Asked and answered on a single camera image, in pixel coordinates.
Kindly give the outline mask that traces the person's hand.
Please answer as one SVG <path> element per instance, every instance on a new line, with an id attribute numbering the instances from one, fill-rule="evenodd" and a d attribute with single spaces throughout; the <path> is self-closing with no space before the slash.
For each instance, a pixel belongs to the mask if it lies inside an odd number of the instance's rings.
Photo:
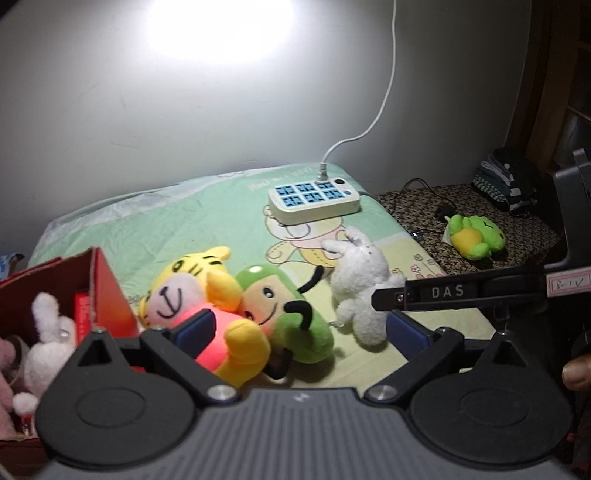
<path id="1" fill-rule="evenodd" d="M 591 388 L 591 355 L 568 362 L 562 370 L 562 380 L 572 391 L 588 391 Z"/>

